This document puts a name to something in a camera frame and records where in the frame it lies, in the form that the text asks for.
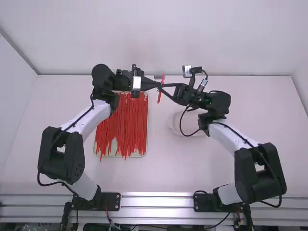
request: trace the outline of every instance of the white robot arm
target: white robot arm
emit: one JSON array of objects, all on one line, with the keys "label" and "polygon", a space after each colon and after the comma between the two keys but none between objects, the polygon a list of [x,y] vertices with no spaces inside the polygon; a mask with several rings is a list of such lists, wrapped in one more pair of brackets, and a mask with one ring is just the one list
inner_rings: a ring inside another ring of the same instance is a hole
[{"label": "white robot arm", "polygon": [[[187,106],[185,111],[188,107],[191,107],[191,110],[207,110],[206,113],[198,115],[200,130],[217,140],[234,157],[235,181],[215,188],[211,194],[210,200],[215,211],[222,211],[225,206],[237,203],[263,202],[262,200],[274,196],[281,199],[281,195],[286,192],[286,184],[277,149],[271,143],[261,144],[228,125],[225,115],[229,113],[230,95],[221,91],[203,92],[207,74],[199,87],[194,89],[195,74],[201,72],[206,74],[202,67],[184,66],[184,77],[191,78],[189,85],[161,84],[144,77],[144,72],[135,64],[131,71],[117,70],[116,74],[106,65],[95,66],[92,71],[94,89],[91,105],[60,128],[48,127],[43,132],[38,159],[38,183],[41,186],[61,183],[78,198],[90,202],[89,209],[104,210],[100,187],[84,172],[83,143],[91,132],[116,110],[119,96],[114,90],[131,91],[132,97],[137,98],[140,91],[158,88],[175,103]],[[165,87],[175,87],[173,96],[164,90]],[[59,152],[57,147],[64,145],[65,152]],[[257,171],[255,163],[264,166],[264,169]],[[42,184],[39,180],[40,174],[58,181]]]}]

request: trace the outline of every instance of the wire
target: wire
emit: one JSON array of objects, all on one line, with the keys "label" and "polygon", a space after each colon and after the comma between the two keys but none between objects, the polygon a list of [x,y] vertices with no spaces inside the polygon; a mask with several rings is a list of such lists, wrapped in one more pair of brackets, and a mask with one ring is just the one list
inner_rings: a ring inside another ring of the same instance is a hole
[{"label": "wire", "polygon": [[210,90],[209,94],[211,94],[212,92],[223,92],[224,93],[224,91],[221,91],[221,90]]},{"label": "wire", "polygon": [[197,191],[195,191],[193,194],[195,195],[196,193],[204,193],[204,194],[208,194],[206,191],[203,191],[203,190],[197,190]]},{"label": "wire", "polygon": [[84,114],[82,114],[77,120],[75,120],[73,123],[71,123],[70,126],[68,126],[66,129],[64,129],[60,132],[58,137],[54,140],[54,142],[52,142],[51,149],[53,148],[54,144],[63,136],[64,132],[66,132],[67,130],[69,130],[72,127],[75,127],[75,125],[79,122],[79,120],[81,120],[87,113],[89,113],[94,108],[93,93],[90,95],[90,100],[91,100],[91,107]]},{"label": "wire", "polygon": [[227,219],[227,217],[230,215],[230,213],[231,213],[231,212],[227,213],[227,215],[226,215],[220,222],[218,222],[216,225],[212,225],[212,226],[210,226],[210,227],[206,227],[204,230],[209,230],[209,229],[211,229],[211,228],[214,228],[214,227],[220,225],[222,222],[224,222],[224,221]]},{"label": "wire", "polygon": [[[241,134],[239,134],[237,131],[235,131],[233,128],[231,128],[229,125],[227,124],[224,124],[224,123],[220,123],[220,122],[211,122],[209,123],[208,125],[210,124],[219,124],[219,125],[222,125],[228,129],[230,129],[233,133],[235,133],[238,137],[240,137],[245,143],[247,143],[250,147],[252,148],[255,148],[249,141],[248,139],[245,139]],[[273,169],[271,168],[269,162],[266,160],[266,158],[263,156],[263,154],[261,152],[258,152],[259,156],[262,158],[262,160],[264,161],[266,167],[269,169],[271,175],[273,176],[274,180],[276,181],[278,187],[279,187],[279,191],[280,191],[280,194],[279,194],[279,202],[277,205],[273,205],[273,204],[270,204],[268,202],[265,202],[265,201],[259,201],[265,205],[269,205],[273,208],[279,208],[282,204],[282,188],[281,188],[281,185],[280,185],[280,182],[276,176],[276,174],[274,173]]]},{"label": "wire", "polygon": [[135,225],[133,228],[130,228],[128,231],[133,231],[138,225]]},{"label": "wire", "polygon": [[196,134],[198,131],[200,131],[200,129],[198,129],[198,130],[194,131],[192,134],[189,134],[189,135],[184,134],[184,132],[182,131],[182,119],[183,119],[183,116],[184,116],[185,112],[188,110],[189,107],[190,107],[190,105],[188,105],[185,108],[185,110],[184,110],[184,112],[183,112],[183,114],[181,115],[181,118],[180,118],[180,131],[181,131],[182,135],[186,136],[186,137],[192,136],[192,135]]},{"label": "wire", "polygon": [[207,72],[205,70],[202,70],[202,72],[206,75],[205,79],[207,80],[208,78]]}]

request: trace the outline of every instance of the white tabletop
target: white tabletop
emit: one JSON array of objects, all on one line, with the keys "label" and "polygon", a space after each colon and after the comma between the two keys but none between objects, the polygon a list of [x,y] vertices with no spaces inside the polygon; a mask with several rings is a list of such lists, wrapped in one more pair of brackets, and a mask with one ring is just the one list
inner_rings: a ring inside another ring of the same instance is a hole
[{"label": "white tabletop", "polygon": [[[36,182],[42,131],[58,127],[90,103],[91,76],[43,76],[32,97],[0,177],[0,193],[67,193],[61,186],[42,188]],[[166,76],[165,83],[188,82]],[[229,121],[251,138],[272,142],[278,149],[287,194],[308,195],[306,142],[308,120],[290,77],[210,76],[205,91],[231,95]],[[149,94],[148,150],[144,157],[99,158],[93,154],[95,131],[84,143],[86,173],[103,191],[194,192],[211,191],[233,181],[232,156],[212,138],[185,138],[167,127],[169,115],[182,112],[156,90]],[[196,127],[197,118],[191,120]],[[41,176],[42,182],[51,180]]]}]

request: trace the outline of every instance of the white wall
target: white wall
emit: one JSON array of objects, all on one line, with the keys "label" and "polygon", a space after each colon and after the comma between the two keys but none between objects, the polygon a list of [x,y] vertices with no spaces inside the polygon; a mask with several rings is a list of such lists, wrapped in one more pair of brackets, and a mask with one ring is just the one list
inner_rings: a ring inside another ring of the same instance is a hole
[{"label": "white wall", "polygon": [[0,172],[36,79],[37,74],[0,34]]},{"label": "white wall", "polygon": [[292,76],[305,111],[308,112],[308,52]]},{"label": "white wall", "polygon": [[306,0],[2,0],[0,27],[41,74],[137,63],[148,73],[291,74],[308,40]]}]

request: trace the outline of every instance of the metal frame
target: metal frame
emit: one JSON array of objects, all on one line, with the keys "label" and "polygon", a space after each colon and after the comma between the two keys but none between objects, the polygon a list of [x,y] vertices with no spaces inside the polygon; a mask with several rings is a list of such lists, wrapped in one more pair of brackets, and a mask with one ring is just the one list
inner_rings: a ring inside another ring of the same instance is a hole
[{"label": "metal frame", "polygon": [[[113,221],[119,224],[213,225],[226,215],[196,213],[193,193],[125,192],[121,195],[121,209],[109,213]],[[58,223],[65,202],[71,199],[71,195],[64,194],[0,194],[0,222]],[[267,201],[276,204],[278,199]],[[254,203],[251,210],[255,225],[308,226],[308,197],[284,196],[280,208]],[[223,224],[232,225],[233,216],[231,214]],[[75,221],[76,212],[73,211],[69,222]],[[81,226],[86,223],[108,223],[103,211],[79,211],[78,221]]]}]

